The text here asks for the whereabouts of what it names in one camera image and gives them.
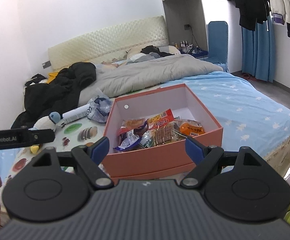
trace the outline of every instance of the gray blanket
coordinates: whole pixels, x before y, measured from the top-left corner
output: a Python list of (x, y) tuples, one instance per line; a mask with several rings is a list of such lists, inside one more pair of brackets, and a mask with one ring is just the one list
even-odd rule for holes
[(133, 63), (114, 70), (97, 68), (97, 79), (81, 91), (78, 106), (86, 105), (96, 88), (112, 98), (171, 80), (204, 75), (213, 71), (223, 69), (186, 54)]

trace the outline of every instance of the curtain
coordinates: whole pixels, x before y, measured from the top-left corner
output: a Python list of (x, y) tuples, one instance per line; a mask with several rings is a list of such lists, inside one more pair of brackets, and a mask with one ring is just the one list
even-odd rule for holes
[(257, 79), (273, 82), (275, 74), (275, 41), (271, 17), (267, 22), (256, 23), (255, 31), (242, 28), (242, 72)]

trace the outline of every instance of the white stuffed toy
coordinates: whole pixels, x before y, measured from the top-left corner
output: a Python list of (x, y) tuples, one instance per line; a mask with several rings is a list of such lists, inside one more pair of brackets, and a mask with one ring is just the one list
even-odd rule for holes
[[(49, 116), (44, 116), (41, 119), (37, 120), (34, 124), (33, 128), (30, 130), (44, 130), (44, 129), (52, 129), (56, 130), (56, 124), (61, 120), (61, 116), (58, 112), (52, 112)], [(30, 147), (30, 151), (33, 154), (36, 154), (39, 150), (39, 145), (33, 145)]]

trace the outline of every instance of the light blue blanket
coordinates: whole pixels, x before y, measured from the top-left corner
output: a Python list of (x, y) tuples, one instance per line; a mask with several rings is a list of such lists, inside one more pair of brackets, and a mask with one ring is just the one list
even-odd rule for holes
[(264, 158), (290, 136), (290, 109), (242, 78), (216, 71), (163, 86), (179, 83), (186, 83), (221, 123), (225, 151), (249, 146)]

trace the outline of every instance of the headboard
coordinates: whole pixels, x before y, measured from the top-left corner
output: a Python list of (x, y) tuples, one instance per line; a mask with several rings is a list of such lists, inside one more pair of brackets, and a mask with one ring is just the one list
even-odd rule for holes
[(168, 45), (163, 16), (146, 18), (86, 33), (48, 48), (53, 69), (69, 67), (75, 62), (111, 63), (126, 58), (126, 51), (148, 45)]

